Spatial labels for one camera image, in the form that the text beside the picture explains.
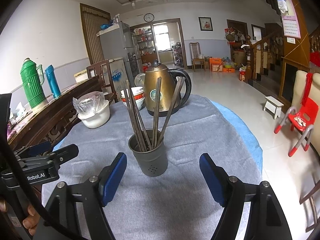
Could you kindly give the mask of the person left hand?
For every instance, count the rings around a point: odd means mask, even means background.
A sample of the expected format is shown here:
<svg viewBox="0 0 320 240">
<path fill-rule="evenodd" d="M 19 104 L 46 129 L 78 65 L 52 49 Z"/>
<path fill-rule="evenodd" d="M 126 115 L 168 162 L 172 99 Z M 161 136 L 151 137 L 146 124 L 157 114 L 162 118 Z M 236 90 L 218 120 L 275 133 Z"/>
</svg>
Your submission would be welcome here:
<svg viewBox="0 0 320 240">
<path fill-rule="evenodd" d="M 23 226 L 33 236 L 35 235 L 36 228 L 40 220 L 40 215 L 30 203 L 28 205 L 27 210 L 28 210 L 28 216 L 23 220 Z"/>
</svg>

